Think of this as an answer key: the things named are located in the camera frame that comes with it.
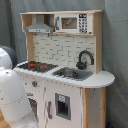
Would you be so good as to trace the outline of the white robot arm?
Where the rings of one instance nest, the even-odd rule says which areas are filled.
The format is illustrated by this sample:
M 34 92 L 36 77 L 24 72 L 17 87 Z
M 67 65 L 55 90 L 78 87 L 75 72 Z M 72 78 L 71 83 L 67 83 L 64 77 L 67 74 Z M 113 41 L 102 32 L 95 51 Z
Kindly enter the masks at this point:
M 16 65 L 14 50 L 0 46 L 0 110 L 11 128 L 39 128 Z

